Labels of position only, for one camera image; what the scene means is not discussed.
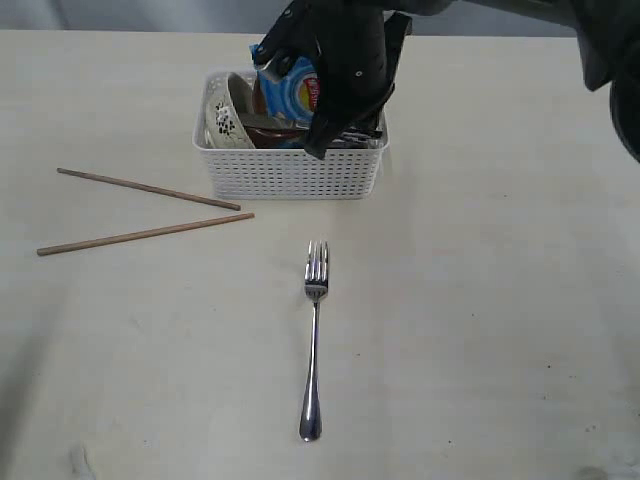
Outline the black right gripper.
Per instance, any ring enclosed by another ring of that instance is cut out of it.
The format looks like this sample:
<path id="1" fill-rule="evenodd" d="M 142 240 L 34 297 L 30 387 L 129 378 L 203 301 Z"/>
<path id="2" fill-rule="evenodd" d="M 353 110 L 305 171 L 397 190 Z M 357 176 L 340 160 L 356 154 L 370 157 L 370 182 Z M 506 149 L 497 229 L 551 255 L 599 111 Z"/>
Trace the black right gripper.
<path id="1" fill-rule="evenodd" d="M 412 19 L 355 1 L 293 1 L 252 53 L 257 70 L 291 70 L 311 61 L 320 95 L 304 150 L 322 159 L 332 141 L 357 124 L 371 129 L 395 89 Z"/>

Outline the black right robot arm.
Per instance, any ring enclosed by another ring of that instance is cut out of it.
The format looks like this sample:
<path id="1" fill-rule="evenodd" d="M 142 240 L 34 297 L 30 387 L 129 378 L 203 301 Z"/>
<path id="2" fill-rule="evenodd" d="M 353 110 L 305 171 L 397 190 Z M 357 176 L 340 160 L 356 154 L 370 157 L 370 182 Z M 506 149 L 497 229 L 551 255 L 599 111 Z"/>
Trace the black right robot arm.
<path id="1" fill-rule="evenodd" d="M 370 126 L 395 88 L 411 18 L 434 16 L 447 1 L 292 1 L 256 47 L 256 69 L 279 81 L 298 58 L 319 79 L 319 97 L 304 140 L 321 159 L 350 127 Z M 488 7 L 569 27 L 576 33 L 583 80 L 609 86 L 614 130 L 639 156 L 639 4 L 636 1 L 490 1 Z"/>

